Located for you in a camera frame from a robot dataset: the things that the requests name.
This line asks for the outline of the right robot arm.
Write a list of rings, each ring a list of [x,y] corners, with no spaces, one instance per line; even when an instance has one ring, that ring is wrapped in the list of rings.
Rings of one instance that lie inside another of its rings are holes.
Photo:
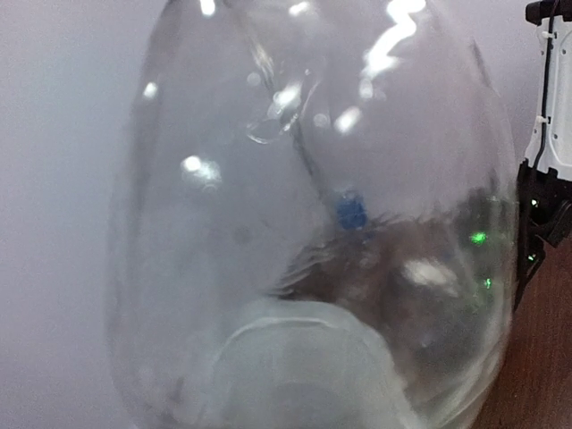
[[[519,166],[517,308],[544,259],[571,236],[571,3],[535,1],[526,21],[543,58],[533,132]]]

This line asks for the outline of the Pepsi label plastic bottle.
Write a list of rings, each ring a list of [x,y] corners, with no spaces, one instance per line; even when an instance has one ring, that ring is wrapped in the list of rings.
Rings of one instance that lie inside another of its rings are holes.
[[[468,428],[510,328],[516,163],[442,1],[170,1],[112,204],[138,428]]]

